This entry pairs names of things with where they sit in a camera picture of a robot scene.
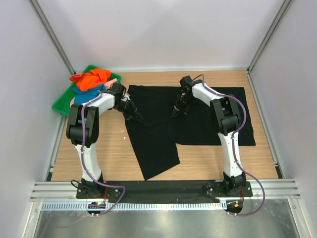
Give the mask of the black t shirt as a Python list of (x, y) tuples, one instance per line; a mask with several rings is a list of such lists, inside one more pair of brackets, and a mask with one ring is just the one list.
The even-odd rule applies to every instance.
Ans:
[(185, 115), (171, 116), (180, 92), (180, 87), (129, 86), (130, 98), (144, 121), (131, 119), (125, 125), (144, 180), (180, 163), (177, 144), (221, 144), (210, 108), (202, 101), (196, 99)]

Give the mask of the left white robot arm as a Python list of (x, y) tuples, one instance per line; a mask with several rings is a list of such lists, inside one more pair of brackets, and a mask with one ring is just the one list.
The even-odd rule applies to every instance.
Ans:
[(82, 167), (82, 178), (77, 191), (93, 198), (102, 197), (108, 187), (116, 188), (104, 183), (96, 152), (100, 132), (99, 116), (112, 109), (121, 112), (125, 120), (144, 122), (127, 93), (100, 93), (88, 102), (73, 104), (68, 117), (66, 137), (77, 150)]

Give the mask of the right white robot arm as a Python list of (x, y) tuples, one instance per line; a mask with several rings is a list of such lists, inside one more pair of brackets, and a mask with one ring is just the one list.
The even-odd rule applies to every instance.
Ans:
[(228, 196), (240, 194), (246, 186), (246, 172), (241, 165), (238, 145), (239, 131), (243, 128), (246, 119), (241, 118), (238, 107), (241, 106), (245, 117), (246, 110), (243, 104), (232, 95), (221, 94), (201, 80), (180, 81), (181, 93), (177, 97), (172, 111), (172, 117), (187, 114), (190, 104), (198, 99), (209, 106), (211, 122), (220, 138), (224, 154), (223, 191)]

